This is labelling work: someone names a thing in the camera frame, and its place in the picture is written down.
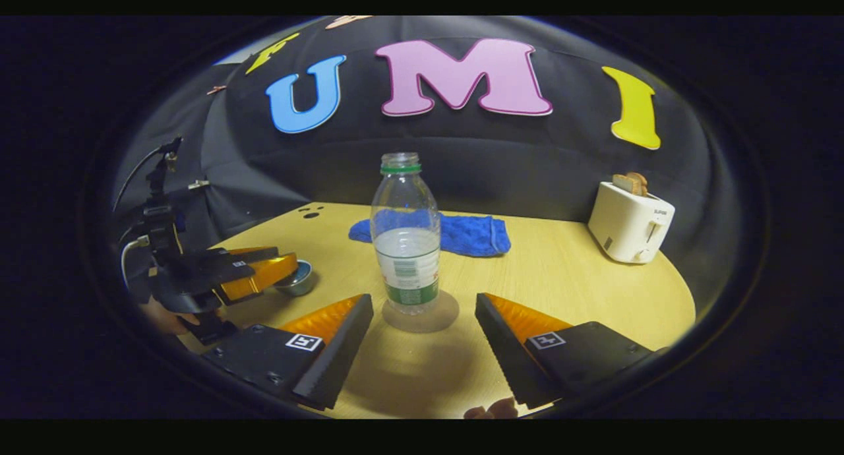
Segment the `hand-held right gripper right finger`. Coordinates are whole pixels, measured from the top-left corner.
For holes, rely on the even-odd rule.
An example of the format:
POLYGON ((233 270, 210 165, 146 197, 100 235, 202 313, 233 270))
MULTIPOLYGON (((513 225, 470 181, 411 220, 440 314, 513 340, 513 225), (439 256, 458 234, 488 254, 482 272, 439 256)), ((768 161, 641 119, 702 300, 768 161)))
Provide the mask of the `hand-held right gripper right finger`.
POLYGON ((491 293, 477 294, 474 313, 516 403, 530 409, 583 398, 653 359, 603 323, 570 324, 491 293))

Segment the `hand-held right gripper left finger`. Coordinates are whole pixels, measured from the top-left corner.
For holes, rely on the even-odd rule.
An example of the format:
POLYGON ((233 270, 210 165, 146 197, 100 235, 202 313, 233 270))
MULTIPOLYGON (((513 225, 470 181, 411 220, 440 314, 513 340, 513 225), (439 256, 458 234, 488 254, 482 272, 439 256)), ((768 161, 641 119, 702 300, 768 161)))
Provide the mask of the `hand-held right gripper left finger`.
POLYGON ((254 324, 201 357, 269 396, 314 410, 334 409, 374 316, 368 293, 291 320, 254 324))

